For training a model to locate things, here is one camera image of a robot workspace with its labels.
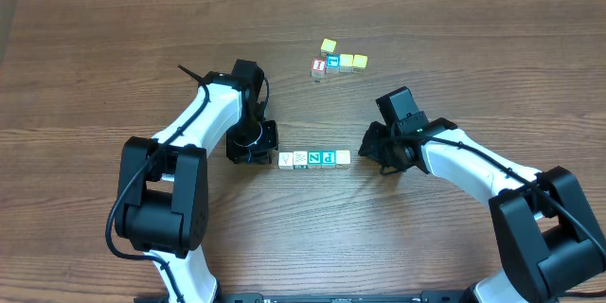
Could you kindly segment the plain white wooden block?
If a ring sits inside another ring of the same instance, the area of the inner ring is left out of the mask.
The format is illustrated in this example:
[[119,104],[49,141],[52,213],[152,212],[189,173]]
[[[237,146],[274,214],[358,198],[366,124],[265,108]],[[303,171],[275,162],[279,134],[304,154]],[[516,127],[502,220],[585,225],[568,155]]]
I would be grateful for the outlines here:
[[294,153],[292,151],[281,151],[278,154],[278,167],[280,169],[293,169]]

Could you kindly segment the white patterned block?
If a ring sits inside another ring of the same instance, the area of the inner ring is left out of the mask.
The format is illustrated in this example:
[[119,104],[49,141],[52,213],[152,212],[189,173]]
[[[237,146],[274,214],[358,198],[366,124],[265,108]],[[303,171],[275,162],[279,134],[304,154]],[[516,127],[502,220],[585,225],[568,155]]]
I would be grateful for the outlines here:
[[307,151],[294,151],[293,152],[293,166],[294,169],[307,169],[308,164],[308,152]]

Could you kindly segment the green Z block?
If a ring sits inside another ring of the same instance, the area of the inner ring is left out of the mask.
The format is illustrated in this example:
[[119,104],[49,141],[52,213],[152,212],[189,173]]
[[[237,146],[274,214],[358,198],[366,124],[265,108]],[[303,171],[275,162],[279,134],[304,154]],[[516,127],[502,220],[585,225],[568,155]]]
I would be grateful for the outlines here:
[[321,169],[322,168],[322,152],[321,151],[308,151],[307,166],[309,169]]

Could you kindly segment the blue P block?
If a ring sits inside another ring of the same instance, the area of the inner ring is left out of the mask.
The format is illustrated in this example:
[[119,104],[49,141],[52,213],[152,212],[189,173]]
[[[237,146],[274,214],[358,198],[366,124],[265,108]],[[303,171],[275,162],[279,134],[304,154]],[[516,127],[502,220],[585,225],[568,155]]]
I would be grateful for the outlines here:
[[321,151],[321,168],[336,168],[336,151]]

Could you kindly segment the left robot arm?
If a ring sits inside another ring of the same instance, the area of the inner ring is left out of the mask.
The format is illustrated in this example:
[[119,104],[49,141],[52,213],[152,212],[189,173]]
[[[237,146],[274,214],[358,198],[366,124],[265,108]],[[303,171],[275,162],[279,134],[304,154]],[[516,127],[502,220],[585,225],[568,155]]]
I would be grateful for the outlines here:
[[168,291],[163,301],[218,302],[220,282],[202,247],[208,156],[224,139],[231,162],[268,165],[278,132],[266,117],[270,87],[256,62],[237,60],[229,73],[189,76],[197,93],[185,111],[153,137],[124,144],[104,235],[115,257],[155,265]]

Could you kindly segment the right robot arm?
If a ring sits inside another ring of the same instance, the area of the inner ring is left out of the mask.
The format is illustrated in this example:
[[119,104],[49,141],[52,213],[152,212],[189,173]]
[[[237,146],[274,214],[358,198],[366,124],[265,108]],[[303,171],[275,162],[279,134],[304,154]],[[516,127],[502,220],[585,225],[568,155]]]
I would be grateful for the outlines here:
[[429,120],[407,87],[380,98],[382,122],[359,155],[383,175],[417,168],[456,185],[490,211],[501,270],[460,294],[462,302],[557,302],[605,271],[605,236],[568,169],[541,171],[474,142],[455,123]]

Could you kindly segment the yellow block right row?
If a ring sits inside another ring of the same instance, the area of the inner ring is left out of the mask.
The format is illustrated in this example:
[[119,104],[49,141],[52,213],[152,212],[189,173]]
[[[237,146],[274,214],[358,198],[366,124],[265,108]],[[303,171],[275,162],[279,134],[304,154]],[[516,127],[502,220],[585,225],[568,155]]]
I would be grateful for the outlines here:
[[357,74],[364,74],[364,72],[366,71],[367,62],[368,62],[367,55],[356,54],[353,57],[352,72],[357,73]]

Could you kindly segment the yellow block row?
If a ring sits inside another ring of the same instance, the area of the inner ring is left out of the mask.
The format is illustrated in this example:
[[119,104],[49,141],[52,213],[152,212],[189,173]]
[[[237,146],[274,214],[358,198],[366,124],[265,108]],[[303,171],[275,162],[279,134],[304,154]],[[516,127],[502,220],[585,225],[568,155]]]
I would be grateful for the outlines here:
[[352,72],[357,73],[357,74],[364,74],[364,72],[366,71],[367,62],[368,62],[367,55],[356,54],[353,57]]
[[352,54],[340,54],[339,55],[339,72],[340,73],[351,73],[353,68],[354,56]]

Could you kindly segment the yellow block middle row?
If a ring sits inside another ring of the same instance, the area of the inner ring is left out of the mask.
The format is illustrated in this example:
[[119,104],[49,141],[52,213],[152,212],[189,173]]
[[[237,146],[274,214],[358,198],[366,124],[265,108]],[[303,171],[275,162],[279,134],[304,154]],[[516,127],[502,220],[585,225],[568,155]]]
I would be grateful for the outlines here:
[[354,56],[352,54],[340,54],[339,55],[339,72],[340,73],[351,73],[353,68]]

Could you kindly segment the red letter block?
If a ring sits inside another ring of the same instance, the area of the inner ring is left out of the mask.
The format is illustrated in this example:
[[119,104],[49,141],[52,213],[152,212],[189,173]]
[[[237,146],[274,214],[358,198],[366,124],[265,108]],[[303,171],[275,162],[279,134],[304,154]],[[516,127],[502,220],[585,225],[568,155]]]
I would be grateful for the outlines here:
[[314,59],[312,61],[311,76],[316,79],[326,77],[326,61],[324,59]]

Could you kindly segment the blue letter block in row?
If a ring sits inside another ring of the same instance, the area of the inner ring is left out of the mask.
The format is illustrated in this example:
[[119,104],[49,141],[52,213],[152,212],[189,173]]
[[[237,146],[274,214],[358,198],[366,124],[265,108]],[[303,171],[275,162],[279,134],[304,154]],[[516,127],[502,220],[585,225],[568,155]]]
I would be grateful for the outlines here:
[[326,73],[338,74],[340,72],[340,56],[328,55],[326,57]]

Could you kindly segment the yellow block top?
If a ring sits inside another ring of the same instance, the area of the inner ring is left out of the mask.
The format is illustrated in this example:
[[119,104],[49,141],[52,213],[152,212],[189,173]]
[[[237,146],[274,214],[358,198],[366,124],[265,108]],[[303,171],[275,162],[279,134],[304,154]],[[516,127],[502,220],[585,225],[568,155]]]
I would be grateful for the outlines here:
[[320,46],[320,56],[325,58],[329,54],[333,54],[336,49],[336,45],[336,41],[325,38]]

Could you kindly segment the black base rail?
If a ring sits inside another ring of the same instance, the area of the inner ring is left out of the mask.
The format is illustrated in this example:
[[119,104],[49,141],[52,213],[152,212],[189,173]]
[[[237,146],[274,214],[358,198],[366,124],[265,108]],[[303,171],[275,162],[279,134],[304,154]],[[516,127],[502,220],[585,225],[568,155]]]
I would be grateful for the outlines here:
[[470,289],[424,291],[415,294],[301,294],[268,295],[259,293],[219,294],[216,303],[472,303],[524,302],[518,297],[477,298]]

